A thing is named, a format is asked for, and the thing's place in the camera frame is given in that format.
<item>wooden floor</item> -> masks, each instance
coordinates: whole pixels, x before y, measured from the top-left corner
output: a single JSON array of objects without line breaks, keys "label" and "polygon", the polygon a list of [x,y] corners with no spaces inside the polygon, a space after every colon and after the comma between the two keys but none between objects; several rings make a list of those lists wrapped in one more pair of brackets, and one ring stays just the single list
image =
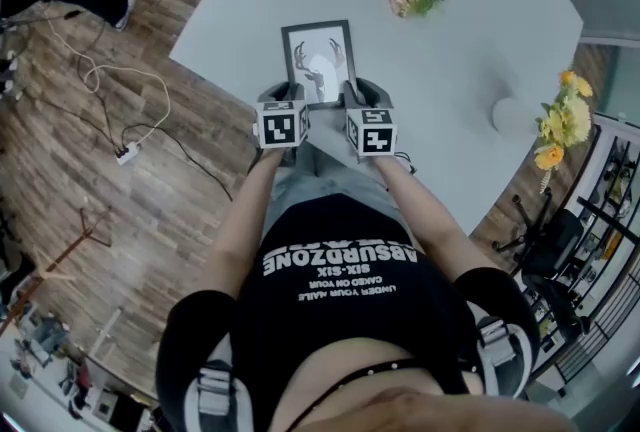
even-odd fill
[{"label": "wooden floor", "polygon": [[[98,64],[162,75],[172,97],[172,113],[163,126],[233,194],[253,156],[251,111],[168,58],[198,2],[139,0],[127,31],[106,28],[89,54]],[[48,14],[70,9],[56,5]],[[28,14],[40,10],[35,7]],[[82,15],[55,25],[81,51],[91,44],[101,23]],[[576,68],[597,89],[603,84],[609,55],[606,49],[587,46],[576,54]],[[99,101],[76,77],[75,58],[61,47],[46,23],[34,24],[20,63],[20,80],[31,95],[105,127]],[[164,92],[157,81],[130,73],[102,73],[101,80],[101,95],[106,98],[116,138],[125,126],[153,123],[164,114]],[[129,131],[127,140],[143,132]],[[82,244],[64,262],[64,269],[77,276],[77,281],[48,281],[36,300],[60,314],[84,348],[97,337],[97,327],[122,308],[100,356],[115,343],[106,364],[140,387],[153,390],[154,344],[171,306],[189,292],[202,271],[228,203],[226,195],[212,178],[186,162],[178,145],[160,132],[144,143],[135,163],[120,168],[111,147],[94,129],[26,97],[18,103],[0,103],[0,144],[6,149],[0,158],[0,190],[18,213],[25,249],[43,262],[55,258],[80,233],[79,208],[95,217],[112,207],[110,220],[99,235],[110,236],[113,246]],[[554,173],[555,202],[564,197],[587,149],[585,144],[573,150],[567,164]],[[491,240],[508,239],[520,223],[509,204],[514,192],[523,196],[526,207],[537,206],[540,177],[528,156],[473,233],[482,248],[490,251]],[[507,258],[500,261],[509,264]]]}]

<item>black t-shirt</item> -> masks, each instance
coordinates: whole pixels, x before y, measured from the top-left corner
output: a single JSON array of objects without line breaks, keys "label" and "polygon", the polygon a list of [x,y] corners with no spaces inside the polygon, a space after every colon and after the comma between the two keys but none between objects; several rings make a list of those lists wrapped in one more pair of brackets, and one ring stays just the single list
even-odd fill
[{"label": "black t-shirt", "polygon": [[227,332],[256,431],[268,429],[300,364],[348,338],[398,345],[446,393],[462,393],[462,370],[479,364],[467,300],[523,327],[537,354],[535,319],[506,273],[475,269],[451,284],[386,215],[342,194],[301,203],[265,237],[237,303],[210,291],[174,307],[158,354],[158,396],[183,430],[185,391]]}]

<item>wooden stand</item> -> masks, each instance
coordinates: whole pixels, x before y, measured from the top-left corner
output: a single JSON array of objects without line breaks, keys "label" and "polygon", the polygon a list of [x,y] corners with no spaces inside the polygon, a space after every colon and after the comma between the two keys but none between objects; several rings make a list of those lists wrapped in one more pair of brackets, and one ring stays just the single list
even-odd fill
[{"label": "wooden stand", "polygon": [[[84,210],[80,208],[80,222],[82,224],[82,234],[47,267],[45,272],[53,272],[56,268],[58,268],[60,263],[66,257],[68,257],[86,239],[93,240],[94,242],[98,242],[99,244],[102,244],[105,247],[111,247],[110,240],[108,242],[105,242],[104,240],[100,240],[93,236],[93,231],[95,230],[96,226],[107,217],[110,211],[111,211],[111,207],[107,208],[104,212],[102,212],[98,216],[98,218],[92,225],[88,226],[85,221]],[[40,285],[43,282],[44,282],[44,279],[38,275],[34,275],[32,277],[31,283],[29,283],[29,286],[27,286],[25,292],[22,294],[22,297],[20,297],[18,302],[16,302],[16,304],[11,308],[11,310],[9,311],[9,316],[7,316],[2,326],[0,326],[0,337],[4,334],[4,331],[7,330],[7,327],[9,327],[9,323],[11,323],[11,320],[16,318],[20,314],[20,312],[24,309],[24,306],[27,303],[27,301],[32,297],[32,295],[35,293],[35,291],[40,287]]]}]

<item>black sleeve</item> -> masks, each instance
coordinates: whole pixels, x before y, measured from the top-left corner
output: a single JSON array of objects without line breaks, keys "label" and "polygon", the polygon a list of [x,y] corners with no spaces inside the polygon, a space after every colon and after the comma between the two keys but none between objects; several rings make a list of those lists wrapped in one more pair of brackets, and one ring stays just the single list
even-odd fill
[{"label": "black sleeve", "polygon": [[184,396],[216,345],[229,332],[235,300],[212,290],[178,302],[167,319],[156,364],[156,389],[175,432],[184,428]]},{"label": "black sleeve", "polygon": [[489,315],[522,327],[531,342],[535,364],[540,350],[540,329],[527,299],[509,274],[497,268],[474,268],[456,279],[455,286],[465,299]]}]

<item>pink flower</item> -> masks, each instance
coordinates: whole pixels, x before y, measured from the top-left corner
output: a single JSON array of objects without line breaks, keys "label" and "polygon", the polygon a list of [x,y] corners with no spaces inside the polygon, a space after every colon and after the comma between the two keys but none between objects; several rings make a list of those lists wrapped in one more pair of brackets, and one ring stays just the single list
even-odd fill
[{"label": "pink flower", "polygon": [[389,0],[391,10],[396,16],[404,18],[409,10],[409,0]]}]

